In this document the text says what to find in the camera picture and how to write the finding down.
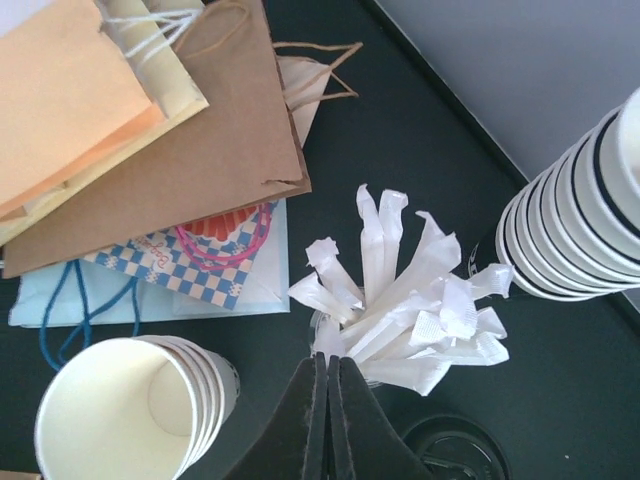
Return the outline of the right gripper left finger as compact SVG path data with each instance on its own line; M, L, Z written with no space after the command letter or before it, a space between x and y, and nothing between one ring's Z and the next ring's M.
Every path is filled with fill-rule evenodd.
M263 434L228 479L325 479L328 374L318 353L300 362Z

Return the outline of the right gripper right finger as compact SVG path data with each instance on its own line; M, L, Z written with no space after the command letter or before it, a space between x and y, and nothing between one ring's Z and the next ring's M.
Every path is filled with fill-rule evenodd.
M329 479L431 479L389 423L355 362L330 358Z

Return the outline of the black lid stack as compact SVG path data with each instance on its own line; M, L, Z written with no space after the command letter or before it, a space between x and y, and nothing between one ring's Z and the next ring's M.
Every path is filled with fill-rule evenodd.
M433 413L396 424L396 432L434 479L509 480L499 443L482 426L455 413Z

